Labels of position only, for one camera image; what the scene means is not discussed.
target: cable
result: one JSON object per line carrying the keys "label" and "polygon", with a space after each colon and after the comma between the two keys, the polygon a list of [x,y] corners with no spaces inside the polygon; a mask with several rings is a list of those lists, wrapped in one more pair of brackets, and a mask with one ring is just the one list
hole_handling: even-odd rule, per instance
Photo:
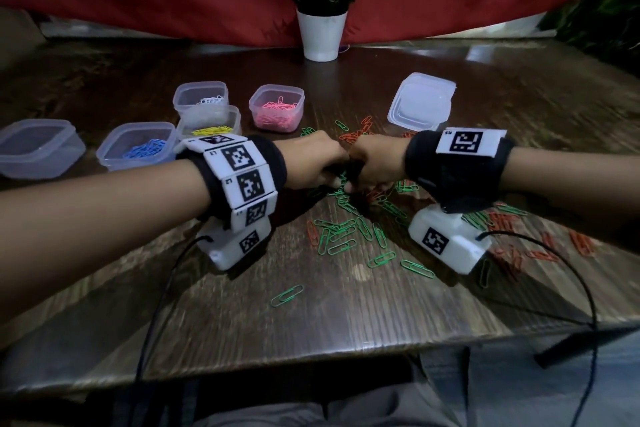
{"label": "cable", "polygon": [[[573,275],[575,275],[575,277],[578,279],[578,281],[580,282],[580,285],[584,289],[584,293],[587,295],[587,300],[589,301],[589,308],[591,309],[591,323],[589,324],[589,326],[591,327],[591,330],[594,333],[596,334],[598,333],[598,314],[596,311],[596,302],[593,300],[593,295],[591,294],[591,289],[585,282],[584,278],[582,278],[582,275],[580,275],[580,272],[578,272],[578,270],[576,270],[575,267],[573,267],[572,264],[570,264],[567,259],[565,259],[562,255],[560,255],[558,252],[556,252],[556,250],[554,250],[550,246],[546,245],[545,243],[542,243],[540,240],[536,240],[535,238],[527,237],[526,235],[521,235],[515,232],[503,232],[501,230],[496,230],[494,232],[484,232],[484,233],[480,233],[476,237],[476,240],[480,241],[491,235],[506,235],[509,237],[521,238],[523,240],[526,240],[541,246],[542,248],[544,248],[548,252],[553,253],[554,255],[556,255],[556,257],[562,260],[564,265],[566,265],[568,269],[572,271]],[[582,398],[580,398],[580,403],[578,404],[578,408],[576,409],[575,414],[573,415],[571,427],[575,427],[578,424],[578,419],[580,418],[582,410],[584,409],[584,406],[587,403],[587,399],[589,398],[589,395],[591,395],[591,391],[593,390],[593,384],[596,381],[597,362],[598,362],[598,339],[594,338],[593,352],[591,354],[591,368],[589,370],[589,381],[587,382],[587,387],[584,389]]]}
{"label": "cable", "polygon": [[137,396],[138,396],[138,387],[140,385],[140,381],[142,381],[142,372],[144,370],[145,367],[145,355],[147,354],[147,348],[149,347],[149,342],[151,341],[151,336],[154,333],[154,329],[156,328],[156,322],[158,319],[158,315],[160,314],[160,311],[162,310],[162,306],[164,303],[164,298],[166,297],[166,294],[169,293],[169,288],[171,287],[171,283],[173,281],[173,276],[175,275],[175,271],[178,269],[178,265],[180,265],[180,262],[184,259],[184,257],[187,255],[187,253],[189,252],[189,250],[191,248],[193,248],[194,245],[196,245],[196,243],[200,242],[200,241],[208,241],[208,242],[212,242],[213,240],[211,239],[211,237],[208,237],[206,235],[202,236],[202,237],[198,237],[192,241],[189,242],[189,244],[184,247],[184,249],[180,252],[180,255],[178,256],[177,260],[175,261],[175,263],[173,264],[173,267],[171,269],[171,271],[169,272],[169,277],[166,280],[166,284],[164,285],[164,290],[162,291],[162,295],[160,295],[160,300],[158,301],[157,305],[156,305],[156,309],[154,310],[153,315],[151,316],[151,322],[149,322],[149,328],[147,330],[147,335],[145,336],[145,340],[142,343],[142,349],[140,350],[140,358],[138,359],[138,366],[136,367],[136,377],[133,380],[133,385],[131,387],[131,406],[129,407],[129,419],[127,420],[127,427],[131,427],[132,422],[133,422],[133,413],[136,409],[136,404],[138,402]]}

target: plant pot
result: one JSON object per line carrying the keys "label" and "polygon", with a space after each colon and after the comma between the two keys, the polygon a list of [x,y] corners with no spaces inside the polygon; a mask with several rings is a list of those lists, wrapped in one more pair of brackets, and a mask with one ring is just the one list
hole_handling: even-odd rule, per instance
{"label": "plant pot", "polygon": [[318,17],[298,13],[305,58],[311,61],[333,61],[338,57],[338,47],[347,12],[340,16]]}

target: gray pants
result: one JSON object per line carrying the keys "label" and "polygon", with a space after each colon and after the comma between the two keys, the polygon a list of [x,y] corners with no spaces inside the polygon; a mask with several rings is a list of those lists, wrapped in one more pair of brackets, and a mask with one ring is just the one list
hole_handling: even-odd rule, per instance
{"label": "gray pants", "polygon": [[194,427],[460,427],[429,383],[391,385],[331,402],[324,417],[316,403],[279,403],[220,412]]}

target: wooden table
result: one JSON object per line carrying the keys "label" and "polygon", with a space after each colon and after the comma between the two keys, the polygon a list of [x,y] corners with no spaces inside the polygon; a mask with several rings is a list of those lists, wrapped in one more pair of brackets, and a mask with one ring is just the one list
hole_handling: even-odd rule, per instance
{"label": "wooden table", "polygon": [[[104,172],[95,149],[120,124],[177,123],[172,94],[191,81],[226,82],[244,133],[256,132],[248,110],[252,93],[280,83],[305,90],[301,127],[337,137],[342,131],[334,120],[359,128],[372,115],[372,131],[401,135],[387,111],[413,71],[457,83],[449,124],[505,128],[519,144],[541,148],[640,149],[638,80],[554,41],[430,40],[351,48],[328,63],[305,61],[300,50],[288,49],[216,53],[171,41],[62,42],[0,76],[0,124],[28,116],[69,119],[89,150],[67,176]],[[395,202],[412,212],[425,204],[410,195]],[[386,212],[373,210],[372,217],[398,255],[376,269],[365,264],[381,250],[360,236],[346,253],[316,253],[305,222],[351,216],[334,198],[313,204],[305,192],[283,193],[266,252],[241,271],[218,274],[202,253],[190,253],[145,378],[585,329],[588,303],[562,265],[525,259],[517,281],[494,271],[483,290],[474,275],[459,277],[423,253]],[[164,234],[0,326],[1,392],[69,392],[132,381],[168,270],[196,227],[193,221]],[[591,286],[602,327],[640,323],[639,257],[598,245],[595,257],[583,258],[565,229],[533,216],[518,221],[516,230],[553,233]],[[501,242],[525,250],[517,241]],[[423,263],[437,279],[401,268],[401,259]],[[296,284],[304,285],[302,294],[269,306]]]}

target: person's left hand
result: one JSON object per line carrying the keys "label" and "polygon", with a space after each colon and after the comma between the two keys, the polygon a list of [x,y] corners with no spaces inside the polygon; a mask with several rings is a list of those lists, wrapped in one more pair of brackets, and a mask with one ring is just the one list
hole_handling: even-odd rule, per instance
{"label": "person's left hand", "polygon": [[287,165],[285,187],[302,189],[327,185],[340,187],[340,178],[324,168],[331,164],[345,163],[349,154],[337,140],[329,137],[324,130],[318,130],[296,139],[275,140]]}

